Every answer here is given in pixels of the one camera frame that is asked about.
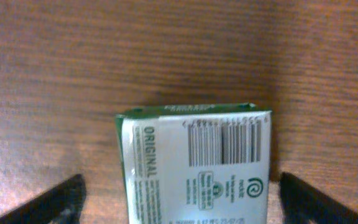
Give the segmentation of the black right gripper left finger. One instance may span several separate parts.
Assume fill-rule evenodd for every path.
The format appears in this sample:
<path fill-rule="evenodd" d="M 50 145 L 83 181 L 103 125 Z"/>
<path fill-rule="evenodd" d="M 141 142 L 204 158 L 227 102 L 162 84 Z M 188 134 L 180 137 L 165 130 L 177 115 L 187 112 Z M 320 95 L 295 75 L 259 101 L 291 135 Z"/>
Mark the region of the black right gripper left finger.
<path fill-rule="evenodd" d="M 36 198 L 0 216 L 6 224 L 79 224 L 86 200 L 81 174 L 60 182 Z"/>

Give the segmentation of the green white soap box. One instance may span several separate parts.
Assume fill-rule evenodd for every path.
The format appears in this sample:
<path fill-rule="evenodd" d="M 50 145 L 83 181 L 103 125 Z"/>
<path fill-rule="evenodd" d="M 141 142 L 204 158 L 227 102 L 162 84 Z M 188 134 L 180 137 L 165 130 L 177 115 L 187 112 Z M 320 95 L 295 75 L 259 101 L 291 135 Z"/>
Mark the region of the green white soap box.
<path fill-rule="evenodd" d="M 165 105 L 116 115 L 130 223 L 265 223 L 272 111 Z"/>

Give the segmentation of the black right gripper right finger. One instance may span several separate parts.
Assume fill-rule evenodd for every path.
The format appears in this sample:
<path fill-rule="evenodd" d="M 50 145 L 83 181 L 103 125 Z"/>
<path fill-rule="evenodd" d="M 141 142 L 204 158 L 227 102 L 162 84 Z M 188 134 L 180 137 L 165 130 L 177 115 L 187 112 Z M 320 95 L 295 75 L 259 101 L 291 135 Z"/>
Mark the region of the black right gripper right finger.
<path fill-rule="evenodd" d="M 279 186 L 284 223 L 358 223 L 357 212 L 289 172 Z"/>

